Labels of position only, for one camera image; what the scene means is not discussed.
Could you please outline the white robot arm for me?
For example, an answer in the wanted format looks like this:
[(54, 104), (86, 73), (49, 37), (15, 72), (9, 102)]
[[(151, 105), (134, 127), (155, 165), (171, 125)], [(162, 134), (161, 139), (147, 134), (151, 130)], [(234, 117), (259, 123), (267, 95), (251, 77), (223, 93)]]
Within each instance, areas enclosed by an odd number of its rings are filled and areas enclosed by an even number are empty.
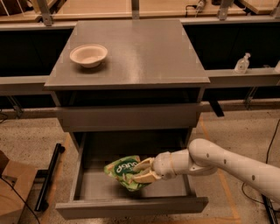
[(133, 180), (152, 183), (178, 175), (210, 175), (220, 168), (259, 193), (280, 203), (280, 169), (233, 153), (206, 139), (197, 138), (184, 150), (160, 153), (137, 164)]

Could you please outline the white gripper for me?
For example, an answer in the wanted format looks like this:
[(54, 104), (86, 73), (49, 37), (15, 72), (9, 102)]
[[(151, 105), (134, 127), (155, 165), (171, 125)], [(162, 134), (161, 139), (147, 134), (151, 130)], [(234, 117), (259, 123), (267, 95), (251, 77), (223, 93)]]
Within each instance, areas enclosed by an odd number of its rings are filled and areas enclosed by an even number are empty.
[(149, 184), (160, 179), (167, 180), (176, 177), (172, 167), (172, 154), (169, 151), (160, 153), (155, 158), (146, 158), (138, 163), (133, 171), (141, 172), (133, 176), (133, 180), (140, 184)]

